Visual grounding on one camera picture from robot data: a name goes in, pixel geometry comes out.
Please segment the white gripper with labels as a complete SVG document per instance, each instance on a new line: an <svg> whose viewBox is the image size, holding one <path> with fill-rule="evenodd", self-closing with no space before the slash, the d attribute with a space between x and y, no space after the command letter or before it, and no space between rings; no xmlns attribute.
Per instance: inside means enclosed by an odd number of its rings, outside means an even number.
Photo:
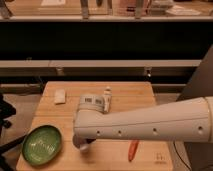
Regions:
<svg viewBox="0 0 213 171"><path fill-rule="evenodd" d="M112 98L111 88L109 86L105 88L103 97L97 94L83 94L80 96L78 109L108 113Z"/></svg>

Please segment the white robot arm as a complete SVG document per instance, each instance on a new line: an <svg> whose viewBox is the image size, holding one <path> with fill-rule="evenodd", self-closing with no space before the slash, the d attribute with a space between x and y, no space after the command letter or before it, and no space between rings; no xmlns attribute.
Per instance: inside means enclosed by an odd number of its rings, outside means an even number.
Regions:
<svg viewBox="0 0 213 171"><path fill-rule="evenodd" d="M213 143L213 96L110 114L85 99L80 98L73 123L80 138Z"/></svg>

